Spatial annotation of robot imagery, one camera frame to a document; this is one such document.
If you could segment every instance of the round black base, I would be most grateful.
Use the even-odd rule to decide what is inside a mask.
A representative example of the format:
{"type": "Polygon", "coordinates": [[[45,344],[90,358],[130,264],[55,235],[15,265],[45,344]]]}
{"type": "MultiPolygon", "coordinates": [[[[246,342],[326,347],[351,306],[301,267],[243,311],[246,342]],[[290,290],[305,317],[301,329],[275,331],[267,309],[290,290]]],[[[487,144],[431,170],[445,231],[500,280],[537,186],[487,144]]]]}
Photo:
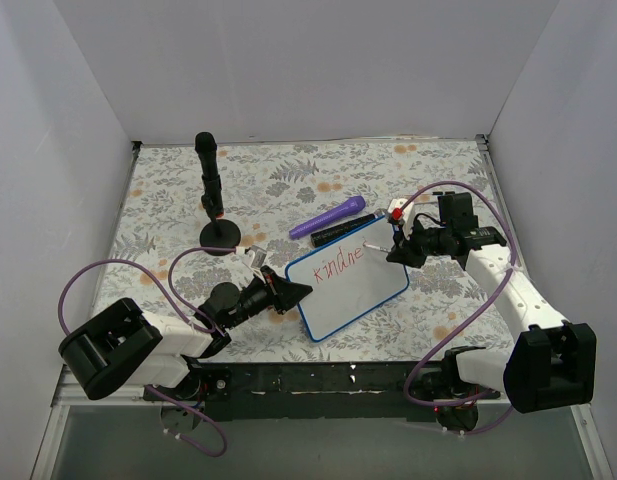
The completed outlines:
{"type": "MultiPolygon", "coordinates": [[[[234,248],[241,242],[241,231],[239,227],[230,220],[217,220],[221,229],[221,236],[217,235],[215,226],[212,223],[206,225],[199,234],[199,244],[202,247],[221,247],[234,248]]],[[[207,252],[208,255],[221,257],[228,255],[229,252],[207,252]]]]}

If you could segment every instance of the blue-framed whiteboard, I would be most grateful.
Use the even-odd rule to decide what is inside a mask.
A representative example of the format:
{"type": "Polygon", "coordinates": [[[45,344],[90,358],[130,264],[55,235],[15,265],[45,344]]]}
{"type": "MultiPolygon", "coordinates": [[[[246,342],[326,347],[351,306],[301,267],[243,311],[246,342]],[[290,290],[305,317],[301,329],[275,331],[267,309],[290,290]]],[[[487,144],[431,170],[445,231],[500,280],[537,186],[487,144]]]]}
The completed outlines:
{"type": "Polygon", "coordinates": [[[406,268],[364,242],[390,247],[393,227],[378,218],[286,267],[286,278],[310,285],[299,303],[308,334],[320,342],[396,297],[410,285],[406,268]]]}

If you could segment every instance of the white marker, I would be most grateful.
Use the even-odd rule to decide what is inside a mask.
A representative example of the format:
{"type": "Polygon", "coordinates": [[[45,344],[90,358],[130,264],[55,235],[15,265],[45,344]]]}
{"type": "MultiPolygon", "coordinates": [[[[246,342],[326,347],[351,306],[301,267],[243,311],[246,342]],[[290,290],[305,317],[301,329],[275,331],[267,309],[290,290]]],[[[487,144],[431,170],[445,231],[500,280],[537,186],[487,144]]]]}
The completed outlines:
{"type": "Polygon", "coordinates": [[[377,245],[370,245],[366,242],[363,243],[363,246],[366,248],[370,248],[371,250],[379,250],[380,252],[390,253],[390,249],[386,247],[378,247],[377,245]]]}

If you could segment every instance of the white wall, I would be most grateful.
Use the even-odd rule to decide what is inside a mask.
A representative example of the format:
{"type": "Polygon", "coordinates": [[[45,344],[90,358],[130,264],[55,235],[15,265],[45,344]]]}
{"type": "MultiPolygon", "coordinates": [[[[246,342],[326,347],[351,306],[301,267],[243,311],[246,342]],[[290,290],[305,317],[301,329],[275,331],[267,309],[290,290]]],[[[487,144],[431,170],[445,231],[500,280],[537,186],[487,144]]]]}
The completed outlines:
{"type": "Polygon", "coordinates": [[[131,138],[190,144],[488,133],[557,0],[55,3],[131,138]]]}
{"type": "MultiPolygon", "coordinates": [[[[0,478],[28,478],[61,368],[57,298],[106,255],[130,143],[50,0],[0,1],[0,478]]],[[[95,276],[70,300],[80,324],[95,276]]]]}
{"type": "Polygon", "coordinates": [[[593,414],[617,478],[617,0],[561,0],[491,136],[533,279],[598,337],[593,414]]]}

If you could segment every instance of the floral tablecloth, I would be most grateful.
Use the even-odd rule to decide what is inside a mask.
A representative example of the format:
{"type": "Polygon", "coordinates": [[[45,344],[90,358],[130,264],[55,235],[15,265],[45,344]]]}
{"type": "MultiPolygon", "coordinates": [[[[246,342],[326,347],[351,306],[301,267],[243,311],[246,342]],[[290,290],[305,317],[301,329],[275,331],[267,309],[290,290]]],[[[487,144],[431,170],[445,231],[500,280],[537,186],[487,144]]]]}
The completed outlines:
{"type": "MultiPolygon", "coordinates": [[[[283,275],[291,260],[308,253],[308,237],[292,241],[288,231],[305,220],[363,195],[364,213],[386,208],[431,182],[469,183],[493,200],[472,141],[414,143],[315,143],[220,147],[218,151],[226,218],[239,225],[242,245],[268,250],[267,263],[283,275]]],[[[137,261],[166,280],[181,251],[198,246],[208,222],[200,203],[201,167],[192,147],[142,148],[113,256],[137,261]]],[[[422,211],[437,214],[435,205],[422,211]]],[[[475,201],[482,225],[496,225],[475,201]]],[[[308,337],[299,312],[264,312],[231,331],[232,343],[211,362],[398,361],[421,358],[438,340],[484,301],[485,294],[456,262],[428,259],[410,270],[410,289],[321,343],[308,337]]],[[[214,285],[246,285],[252,275],[235,255],[190,255],[177,267],[175,286],[187,300],[202,303],[214,285]]],[[[100,311],[122,296],[144,310],[175,315],[141,272],[107,267],[96,302],[100,311]]],[[[494,308],[452,345],[512,348],[512,338],[494,308]]]]}

